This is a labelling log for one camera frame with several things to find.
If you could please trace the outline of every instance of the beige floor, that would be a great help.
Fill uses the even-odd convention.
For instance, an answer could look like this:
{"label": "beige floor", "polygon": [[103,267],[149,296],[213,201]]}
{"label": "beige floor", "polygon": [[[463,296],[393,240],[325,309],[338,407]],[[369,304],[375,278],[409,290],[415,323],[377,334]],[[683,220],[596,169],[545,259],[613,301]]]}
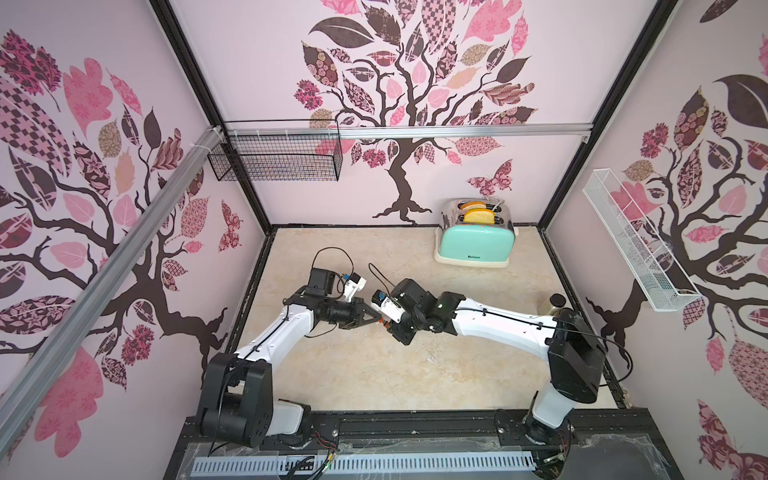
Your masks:
{"label": "beige floor", "polygon": [[[315,252],[345,249],[368,280],[359,296],[370,301],[381,288],[368,271],[373,262],[394,283],[413,278],[438,296],[443,290],[522,313],[552,293],[563,293],[534,227],[522,227],[504,269],[449,266],[432,259],[431,227],[280,229],[266,263],[240,346],[277,317],[283,298],[306,283]],[[337,250],[320,254],[316,266],[349,272]],[[328,329],[317,326],[313,335]],[[547,364],[529,353],[477,337],[418,332],[404,346],[372,324],[302,338],[274,372],[275,398],[315,410],[526,409],[549,378]],[[587,408],[615,408],[607,388]]]}

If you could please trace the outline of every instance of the wall shelf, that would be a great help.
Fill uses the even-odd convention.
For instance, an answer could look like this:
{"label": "wall shelf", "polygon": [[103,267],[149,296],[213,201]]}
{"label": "wall shelf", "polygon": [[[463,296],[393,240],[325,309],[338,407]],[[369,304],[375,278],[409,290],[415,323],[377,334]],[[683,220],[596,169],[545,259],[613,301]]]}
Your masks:
{"label": "wall shelf", "polygon": [[654,310],[675,312],[701,297],[653,222],[610,168],[594,170],[583,191]]}

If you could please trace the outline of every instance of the wire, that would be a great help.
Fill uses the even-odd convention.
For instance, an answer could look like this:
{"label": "wire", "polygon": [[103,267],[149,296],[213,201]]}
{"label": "wire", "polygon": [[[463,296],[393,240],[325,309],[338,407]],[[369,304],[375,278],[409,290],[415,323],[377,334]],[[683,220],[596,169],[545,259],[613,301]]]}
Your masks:
{"label": "wire", "polygon": [[[629,375],[631,375],[631,374],[632,374],[632,371],[634,370],[634,360],[632,359],[632,355],[630,355],[630,353],[629,353],[629,350],[627,350],[626,348],[624,348],[624,346],[623,346],[623,345],[619,345],[619,344],[618,344],[618,343],[616,343],[615,341],[613,341],[613,340],[611,340],[611,339],[607,339],[607,338],[605,338],[604,336],[595,335],[594,333],[588,333],[588,332],[580,332],[580,331],[578,331],[578,330],[564,329],[564,328],[561,328],[561,327],[559,327],[559,326],[549,326],[549,325],[544,325],[543,323],[533,323],[533,322],[529,322],[529,321],[527,321],[527,320],[521,320],[521,319],[517,319],[517,318],[514,318],[513,316],[509,316],[509,315],[503,315],[503,314],[501,314],[501,313],[492,312],[492,311],[490,311],[490,310],[486,310],[486,309],[480,310],[480,309],[476,309],[476,308],[468,308],[468,307],[462,307],[462,308],[457,308],[456,310],[454,310],[454,312],[458,312],[459,310],[468,310],[468,311],[470,311],[470,312],[480,312],[480,313],[482,313],[482,314],[484,314],[484,315],[485,315],[486,313],[490,313],[491,315],[500,316],[501,318],[506,318],[506,319],[509,319],[509,320],[514,320],[515,322],[520,322],[520,323],[525,323],[526,325],[535,326],[536,328],[539,328],[539,329],[542,329],[542,328],[545,328],[545,329],[553,329],[553,330],[560,330],[560,331],[562,331],[562,332],[571,332],[571,333],[578,333],[578,334],[581,334],[581,335],[586,335],[586,336],[593,336],[594,338],[597,338],[597,339],[601,339],[601,340],[603,340],[604,342],[613,343],[615,346],[617,346],[618,348],[620,348],[621,350],[623,350],[623,351],[624,351],[624,353],[626,353],[626,354],[627,354],[627,358],[629,359],[629,370],[627,371],[627,374],[626,374],[626,375],[624,375],[623,377],[621,377],[619,380],[616,380],[616,382],[623,382],[624,380],[626,380],[626,379],[627,379],[627,377],[629,377]],[[601,384],[598,386],[598,388],[599,388],[599,387],[602,387],[602,386],[608,386],[608,384],[607,384],[607,383],[601,383]]]}

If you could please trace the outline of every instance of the pink wall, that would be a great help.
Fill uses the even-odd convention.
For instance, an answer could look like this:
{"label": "pink wall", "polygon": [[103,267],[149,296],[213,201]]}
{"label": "pink wall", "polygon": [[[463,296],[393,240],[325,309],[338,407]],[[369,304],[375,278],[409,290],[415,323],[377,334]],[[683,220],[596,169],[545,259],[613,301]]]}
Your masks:
{"label": "pink wall", "polygon": [[[469,115],[476,101],[482,103],[482,114],[519,108],[515,115],[520,123],[588,123],[653,4],[650,0],[311,0],[293,4],[229,0],[215,6],[202,1],[175,2],[174,7],[228,120],[307,118],[322,110],[336,115],[343,109],[340,96],[349,110],[339,119],[351,116],[352,125],[370,126],[419,124],[418,112],[425,109],[427,124],[474,124],[478,119]],[[341,18],[361,33],[326,27],[323,20],[327,18]],[[404,59],[402,71],[396,64],[372,61],[375,57],[370,55],[376,52],[397,55],[400,45],[410,51],[409,45],[419,44],[415,32],[427,44],[423,59]],[[446,52],[452,42],[456,48],[453,64],[445,61],[450,58]],[[310,48],[305,50],[302,43]],[[504,56],[483,77],[488,58],[505,44]],[[325,60],[318,61],[317,48]],[[443,79],[430,81],[424,66],[437,68],[441,59],[443,65],[453,66],[445,69],[448,74]],[[307,63],[314,69],[312,73],[307,71]],[[525,67],[515,76],[497,77],[499,72],[522,65]],[[317,68],[328,68],[330,73]],[[371,78],[365,76],[366,70]],[[380,90],[386,93],[384,103],[376,88],[379,78]],[[304,80],[308,81],[306,88],[297,85]],[[516,90],[517,96],[500,99],[504,95],[482,93],[502,85]],[[424,98],[400,98],[404,90],[410,90],[414,98]],[[457,98],[441,99],[440,92]],[[458,99],[467,94],[454,110]],[[370,108],[366,95],[372,102]],[[362,100],[355,102],[355,96]],[[450,109],[433,119],[446,102]],[[405,117],[399,121],[393,120],[398,108],[405,108]],[[530,118],[521,115],[524,108],[535,109]],[[495,193],[507,201],[513,221],[535,222],[581,138],[500,137],[493,140],[493,148],[475,154],[468,154],[456,141],[439,138],[430,142],[425,148],[434,152],[434,162],[418,163],[418,151],[408,139],[399,142],[399,155],[378,162],[355,162],[355,147],[350,143],[339,182],[260,181],[256,188],[275,223],[437,223],[446,200],[479,195],[478,188],[467,183],[470,178],[492,179],[511,160],[511,184],[504,190],[496,188]],[[360,146],[363,160],[369,151],[386,156],[388,149],[388,141]],[[385,212],[390,213],[375,217]]]}
{"label": "pink wall", "polygon": [[[4,391],[207,123],[144,2],[17,2],[0,35]],[[236,183],[196,180],[0,477],[163,475],[263,239]]]}
{"label": "pink wall", "polygon": [[[768,5],[710,4],[682,4],[549,233],[590,321],[626,343],[624,387],[684,476],[765,478]],[[649,307],[581,192],[602,167],[632,187],[703,300]]]}

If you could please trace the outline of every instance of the aluminum rail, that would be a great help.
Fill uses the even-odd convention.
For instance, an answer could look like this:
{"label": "aluminum rail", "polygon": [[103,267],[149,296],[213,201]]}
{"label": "aluminum rail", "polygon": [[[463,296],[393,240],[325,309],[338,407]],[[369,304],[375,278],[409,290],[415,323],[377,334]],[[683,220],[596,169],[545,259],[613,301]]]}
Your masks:
{"label": "aluminum rail", "polygon": [[141,214],[96,277],[85,287],[66,317],[8,387],[0,405],[0,458],[5,456],[25,423],[35,414],[48,390],[80,347],[88,331],[125,281],[131,268],[152,241],[168,212],[200,171],[209,148],[221,142],[221,128],[206,130],[173,176]]}

